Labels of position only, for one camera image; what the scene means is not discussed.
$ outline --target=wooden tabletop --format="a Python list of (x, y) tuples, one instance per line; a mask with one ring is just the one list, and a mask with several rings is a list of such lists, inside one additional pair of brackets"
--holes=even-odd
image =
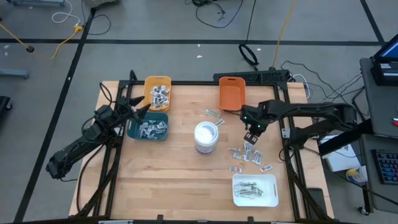
[[(104, 82), (112, 95), (116, 95), (118, 82)], [(292, 103), (306, 103), (302, 83), (288, 83)], [(141, 96), (143, 85), (134, 85), (132, 96)], [(233, 203), (231, 178), (234, 173), (228, 167), (241, 167), (243, 174), (261, 174), (260, 166), (253, 162), (233, 159), (228, 147), (243, 147), (246, 131), (238, 116), (223, 113), (218, 108), (218, 86), (173, 85), (170, 97), (169, 134), (163, 142), (137, 141), (125, 134), (118, 179), (114, 193), (112, 219), (155, 220), (163, 215), (165, 220), (224, 220), (245, 221), (249, 216), (255, 221), (294, 221), (292, 202), (284, 162), (278, 158), (282, 149), (278, 122), (268, 126), (267, 131), (257, 141), (256, 150), (262, 151), (263, 165), (274, 168), (266, 174), (274, 174), (277, 179), (279, 204), (274, 208), (237, 207)], [(260, 101), (274, 99), (274, 91), (268, 86), (247, 86), (246, 104), (257, 106)], [(108, 104), (102, 93), (97, 107)], [(219, 127), (220, 136), (216, 151), (210, 156), (196, 152), (193, 143), (193, 130), (202, 121), (215, 122), (205, 114), (214, 110), (226, 121)], [(311, 125), (310, 118), (294, 118), (295, 125)], [(318, 150), (313, 140), (306, 147)], [(307, 187), (323, 189), (326, 209), (333, 217), (323, 167), (318, 155), (300, 151), (305, 171)], [(83, 158), (83, 164), (91, 154)], [(88, 164), (81, 182), (80, 206), (92, 196), (98, 186), (104, 150)], [(300, 191), (298, 195), (300, 216), (304, 208)], [(104, 212), (103, 194), (101, 213)], [(76, 214), (76, 193), (70, 214)]]

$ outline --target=black metal frame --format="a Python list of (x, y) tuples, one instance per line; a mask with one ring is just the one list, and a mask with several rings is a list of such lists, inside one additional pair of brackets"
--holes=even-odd
[[(134, 85), (143, 85), (144, 81), (138, 81), (136, 77), (134, 77), (133, 83), (130, 83), (129, 80), (121, 80), (119, 81), (119, 88), (118, 88), (118, 95), (117, 98), (119, 98), (124, 90), (124, 87), (127, 86), (127, 96), (131, 96), (132, 93), (132, 88)], [(219, 85), (217, 81), (202, 81), (202, 82), (197, 82), (197, 81), (172, 81), (172, 85)], [(286, 82), (259, 82), (259, 83), (247, 83), (247, 86), (271, 86), (274, 89), (274, 94), (275, 94), (275, 99), (279, 100), (280, 95), (279, 95), (279, 90), (278, 87), (282, 90), (284, 94), (284, 101), (290, 103), (290, 98), (289, 98), (289, 92), (287, 89), (287, 84)], [(293, 117), (288, 117), (289, 120), (289, 126), (290, 128), (294, 128), (294, 121)], [(279, 126), (280, 128), (285, 128), (285, 123), (283, 120), (279, 121)], [(119, 164), (118, 159), (120, 159), (120, 153), (121, 153), (121, 147), (123, 143), (123, 137), (124, 137), (124, 130), (123, 130), (123, 135), (120, 136), (121, 138), (121, 143), (118, 145), (120, 148), (116, 150), (116, 154), (114, 156), (115, 161), (117, 164)], [(289, 148), (287, 147), (287, 141), (285, 141), (282, 138), (282, 145), (284, 147), (284, 156), (286, 158), (290, 157), (289, 154)], [(110, 160), (110, 155), (111, 155), (111, 148), (109, 146), (106, 147), (106, 152), (104, 155), (104, 161), (102, 165), (102, 170), (101, 170), (101, 176), (99, 179), (99, 182), (102, 183), (104, 180), (106, 173), (108, 172), (108, 164)], [(302, 183), (304, 186), (305, 185), (305, 176), (304, 176), (304, 170), (302, 166), (302, 161), (300, 157), (300, 153), (296, 153), (295, 155), (295, 162), (297, 166), (297, 172), (298, 176), (300, 177)], [(289, 161), (285, 161), (286, 168), (288, 166)], [(114, 196), (114, 191), (115, 191), (115, 186), (116, 186), (116, 179), (117, 179), (117, 171), (115, 176), (113, 177), (110, 186), (109, 186), (109, 193), (108, 193), (108, 198), (106, 201), (106, 210), (105, 210), (105, 216), (110, 217), (111, 215), (111, 209), (112, 209), (112, 204), (113, 204), (113, 196)], [(292, 201), (292, 208), (293, 208), (293, 214), (294, 214), (294, 219), (297, 220), (306, 220), (306, 219), (301, 219), (300, 218), (300, 211), (299, 211), (299, 203), (297, 200), (297, 194), (295, 191), (295, 184), (293, 180), (288, 176), (288, 182), (289, 182), (289, 191), (290, 191), (290, 198)], [(304, 208), (305, 208), (305, 213), (306, 217), (309, 217), (309, 205), (307, 201), (303, 198), (303, 203), (304, 203)], [(99, 210), (100, 210), (100, 205), (101, 205), (101, 199), (99, 199), (94, 207), (93, 215), (99, 215)], [(142, 220), (145, 222), (151, 222), (155, 220)]]

